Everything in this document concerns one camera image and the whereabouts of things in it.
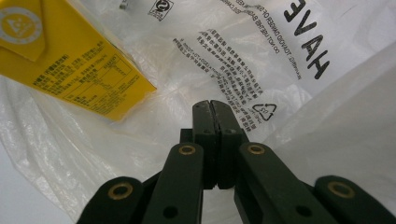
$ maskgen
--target plastic bag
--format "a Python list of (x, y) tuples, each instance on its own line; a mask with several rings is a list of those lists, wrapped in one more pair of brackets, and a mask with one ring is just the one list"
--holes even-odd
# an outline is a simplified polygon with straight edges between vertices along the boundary
[[(382, 110), (370, 110), (377, 115), (371, 119), (353, 111), (366, 92), (391, 83), (394, 2), (139, 0), (125, 11), (119, 10), (119, 0), (72, 3), (158, 88), (123, 121), (111, 122), (1, 77), (0, 136), (9, 156), (74, 220), (108, 179), (145, 180), (160, 171), (180, 128), (191, 126), (191, 106), (206, 99), (232, 105), (251, 141), (270, 136), (265, 143), (307, 183), (325, 173), (351, 177), (396, 213), (390, 193), (396, 188), (394, 154), (387, 150), (394, 146), (388, 141), (392, 133), (377, 132), (392, 131), (394, 113), (381, 117)], [(384, 48), (388, 51), (379, 53)], [(361, 70), (346, 75), (358, 65)], [(384, 90), (387, 109), (394, 111), (392, 90)], [(370, 103), (379, 104), (380, 95)], [(341, 117), (344, 112), (356, 117)], [(358, 124), (360, 117), (376, 129), (358, 126), (361, 135), (346, 138), (346, 125)], [(320, 129), (322, 121), (328, 129)], [(315, 142), (309, 142), (317, 132)], [(366, 144), (371, 132), (376, 147), (384, 148), (376, 155), (382, 165), (375, 172), (362, 167), (361, 162), (371, 163), (369, 155), (358, 157), (351, 147)], [(334, 143), (338, 137), (340, 145)], [(313, 149), (326, 139), (328, 147)], [(203, 223), (240, 223), (232, 200), (232, 190), (207, 191)]]

